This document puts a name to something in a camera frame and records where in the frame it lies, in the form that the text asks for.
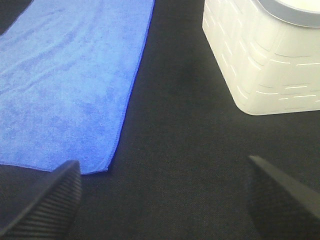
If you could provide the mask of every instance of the textured container side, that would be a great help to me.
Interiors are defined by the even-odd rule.
[[[320,109],[320,29],[283,22],[257,0],[206,0],[203,30],[243,112]]]

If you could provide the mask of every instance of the black fabric surface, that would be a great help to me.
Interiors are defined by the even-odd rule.
[[[0,0],[0,35],[16,20],[32,0]]]
[[[108,172],[82,177],[68,240],[259,240],[245,203],[251,154],[320,192],[320,112],[238,110],[203,33],[203,8],[156,0],[116,154]],[[0,166],[0,203],[44,174]]]

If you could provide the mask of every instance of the ribbed black object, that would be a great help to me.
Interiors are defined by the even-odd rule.
[[[247,208],[264,240],[320,240],[320,194],[250,156]]]
[[[78,161],[67,161],[36,185],[0,207],[0,240],[61,240],[82,195]]]

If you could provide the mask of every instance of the blue towel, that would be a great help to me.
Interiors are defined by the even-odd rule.
[[[154,0],[34,0],[0,36],[0,164],[106,171]]]

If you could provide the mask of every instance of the white plastic container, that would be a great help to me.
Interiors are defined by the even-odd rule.
[[[320,0],[205,0],[203,30],[243,112],[320,110]]]

